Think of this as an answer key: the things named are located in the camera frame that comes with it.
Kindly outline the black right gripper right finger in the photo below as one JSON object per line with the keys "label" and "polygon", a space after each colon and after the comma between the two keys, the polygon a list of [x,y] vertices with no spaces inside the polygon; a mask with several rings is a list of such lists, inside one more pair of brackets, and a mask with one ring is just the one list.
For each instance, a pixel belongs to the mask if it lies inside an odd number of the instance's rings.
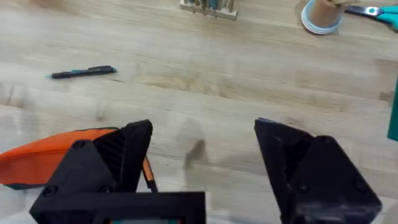
{"label": "black right gripper right finger", "polygon": [[337,140],[258,118],[254,130],[286,224],[369,224],[382,202]]}

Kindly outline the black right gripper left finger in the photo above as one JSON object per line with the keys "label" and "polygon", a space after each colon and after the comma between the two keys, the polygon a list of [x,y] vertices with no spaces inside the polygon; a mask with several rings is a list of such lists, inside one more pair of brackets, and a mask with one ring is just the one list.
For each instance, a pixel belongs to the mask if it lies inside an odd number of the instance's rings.
{"label": "black right gripper left finger", "polygon": [[43,189],[43,197],[129,194],[137,190],[152,137],[148,120],[129,123],[94,140],[77,139]]}

